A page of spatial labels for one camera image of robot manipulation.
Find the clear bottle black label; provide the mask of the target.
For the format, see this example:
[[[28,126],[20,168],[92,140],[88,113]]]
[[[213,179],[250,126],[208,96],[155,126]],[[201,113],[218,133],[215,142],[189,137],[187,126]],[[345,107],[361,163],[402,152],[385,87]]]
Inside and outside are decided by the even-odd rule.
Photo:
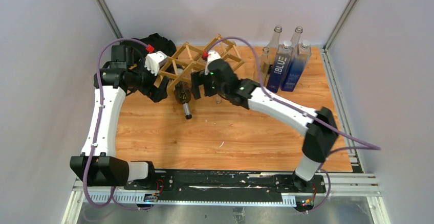
[[[291,38],[291,47],[292,48],[296,48],[297,47],[297,45],[299,44],[299,41],[300,41],[300,37],[301,37],[301,34],[303,33],[303,27],[301,27],[301,26],[297,26],[295,29],[294,29],[294,33],[293,33],[293,35],[292,35],[292,38]]]

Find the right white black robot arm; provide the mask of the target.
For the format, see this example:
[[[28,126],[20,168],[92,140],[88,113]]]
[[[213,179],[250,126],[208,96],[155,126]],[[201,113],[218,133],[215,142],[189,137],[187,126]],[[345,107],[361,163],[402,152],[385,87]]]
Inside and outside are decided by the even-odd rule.
[[[207,97],[219,95],[235,106],[269,115],[302,135],[302,157],[293,172],[291,184],[299,192],[312,187],[312,178],[338,139],[336,122],[330,109],[322,107],[315,110],[264,91],[258,82],[238,78],[229,63],[222,59],[210,62],[205,70],[193,72],[191,80],[195,99],[201,97],[199,87],[203,86]]]

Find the dark green wine bottle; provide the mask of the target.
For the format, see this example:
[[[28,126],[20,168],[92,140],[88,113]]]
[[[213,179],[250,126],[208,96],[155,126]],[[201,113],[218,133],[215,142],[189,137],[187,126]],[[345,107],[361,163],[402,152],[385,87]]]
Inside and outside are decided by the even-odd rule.
[[[189,106],[191,101],[191,92],[187,82],[179,81],[173,91],[176,101],[182,105],[187,120],[192,119],[192,114]]]

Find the blue bottle silver cap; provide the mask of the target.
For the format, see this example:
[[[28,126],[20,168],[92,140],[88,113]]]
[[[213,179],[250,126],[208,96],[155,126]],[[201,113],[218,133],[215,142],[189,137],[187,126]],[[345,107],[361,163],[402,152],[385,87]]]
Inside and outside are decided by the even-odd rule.
[[[311,43],[309,40],[305,39],[301,43],[297,44],[293,49],[290,66],[281,85],[282,91],[294,91],[311,55]]]

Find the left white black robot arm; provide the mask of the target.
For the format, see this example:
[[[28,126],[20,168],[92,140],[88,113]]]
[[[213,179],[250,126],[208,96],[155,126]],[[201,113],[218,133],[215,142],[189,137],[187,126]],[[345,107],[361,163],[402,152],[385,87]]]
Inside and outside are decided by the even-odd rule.
[[[136,182],[145,190],[157,183],[151,161],[127,162],[116,157],[116,131],[128,92],[139,91],[157,103],[167,98],[168,78],[155,86],[160,68],[167,62],[162,51],[137,49],[124,44],[111,47],[111,60],[94,76],[95,106],[88,138],[70,168],[89,187],[125,186]]]

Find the blue bottle cork stopper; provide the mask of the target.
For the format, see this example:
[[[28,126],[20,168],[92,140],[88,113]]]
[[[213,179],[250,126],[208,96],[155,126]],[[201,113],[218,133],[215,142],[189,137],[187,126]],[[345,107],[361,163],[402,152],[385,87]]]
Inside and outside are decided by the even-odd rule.
[[[273,93],[277,93],[284,75],[287,72],[287,68],[291,61],[291,54],[293,52],[292,42],[285,40],[278,46],[275,54],[274,63],[270,71],[269,79],[266,85],[266,89]]]

